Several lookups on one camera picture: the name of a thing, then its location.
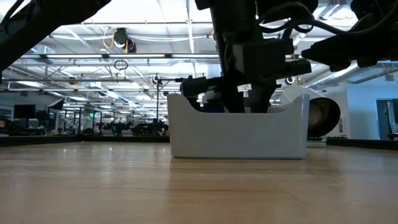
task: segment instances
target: white wall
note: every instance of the white wall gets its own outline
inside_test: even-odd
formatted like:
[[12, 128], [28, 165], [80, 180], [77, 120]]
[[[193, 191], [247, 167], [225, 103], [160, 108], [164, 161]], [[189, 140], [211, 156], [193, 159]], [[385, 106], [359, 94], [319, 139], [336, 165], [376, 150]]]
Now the white wall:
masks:
[[336, 101], [340, 107], [341, 115], [340, 118], [343, 121], [343, 133], [339, 132], [338, 125], [328, 134], [328, 137], [351, 137], [350, 126], [349, 126], [349, 110], [348, 110], [348, 97], [347, 97], [347, 85], [340, 84], [338, 87], [327, 88], [326, 97]]
[[343, 134], [339, 133], [337, 126], [329, 137], [380, 139], [376, 101], [398, 99], [397, 82], [387, 82], [385, 77], [380, 77], [357, 85], [341, 83], [326, 90], [325, 96], [340, 106], [344, 130]]
[[398, 83], [384, 77], [349, 85], [348, 104], [352, 139], [380, 139], [376, 100], [398, 99]]

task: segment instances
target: wooden floor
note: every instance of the wooden floor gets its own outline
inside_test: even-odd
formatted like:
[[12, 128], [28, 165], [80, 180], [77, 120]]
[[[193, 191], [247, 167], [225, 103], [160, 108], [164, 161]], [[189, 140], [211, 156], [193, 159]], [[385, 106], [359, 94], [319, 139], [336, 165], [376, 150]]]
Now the wooden floor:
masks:
[[0, 148], [0, 223], [398, 223], [398, 153], [172, 159], [168, 144]]

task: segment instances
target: white container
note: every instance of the white container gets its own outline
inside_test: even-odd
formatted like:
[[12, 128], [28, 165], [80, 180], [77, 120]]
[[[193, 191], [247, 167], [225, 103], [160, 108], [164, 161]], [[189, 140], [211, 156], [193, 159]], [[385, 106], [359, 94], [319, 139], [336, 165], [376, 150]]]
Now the white container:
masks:
[[303, 159], [310, 97], [280, 113], [201, 113], [179, 94], [168, 97], [172, 155], [192, 159]]

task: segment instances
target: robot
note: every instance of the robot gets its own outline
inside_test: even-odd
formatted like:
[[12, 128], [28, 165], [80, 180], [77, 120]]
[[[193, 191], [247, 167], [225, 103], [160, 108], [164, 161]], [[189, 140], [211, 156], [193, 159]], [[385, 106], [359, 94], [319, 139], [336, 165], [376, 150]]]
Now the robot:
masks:
[[[17, 0], [0, 26], [0, 70], [59, 26], [83, 22], [110, 1], [32, 0], [11, 16], [23, 2]], [[277, 88], [276, 80], [310, 73], [308, 60], [329, 65], [336, 72], [348, 68], [353, 60], [359, 67], [368, 67], [379, 60], [398, 58], [396, 0], [353, 0], [351, 8], [359, 21], [349, 31], [315, 20], [312, 13], [318, 0], [196, 0], [196, 4], [199, 10], [210, 8], [222, 76], [185, 80], [181, 90], [184, 96], [208, 90], [218, 92], [230, 113], [244, 113], [243, 94], [238, 92], [238, 86], [245, 84], [252, 86], [248, 97], [251, 112], [266, 113]], [[280, 27], [260, 26], [288, 18]], [[286, 62], [285, 56], [294, 54], [290, 36], [293, 30], [308, 33], [314, 27], [336, 35], [304, 50], [302, 58]], [[129, 40], [122, 31], [120, 44], [127, 41], [127, 46]], [[280, 38], [264, 39], [262, 35], [277, 32], [283, 32]], [[129, 46], [132, 49], [128, 51], [134, 53], [134, 44]]]

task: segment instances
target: computer monitor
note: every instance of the computer monitor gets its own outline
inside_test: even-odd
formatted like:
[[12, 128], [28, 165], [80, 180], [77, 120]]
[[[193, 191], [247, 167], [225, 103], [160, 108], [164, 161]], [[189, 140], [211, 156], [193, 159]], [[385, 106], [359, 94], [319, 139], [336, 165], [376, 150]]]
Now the computer monitor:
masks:
[[15, 119], [34, 119], [36, 115], [36, 105], [15, 105]]

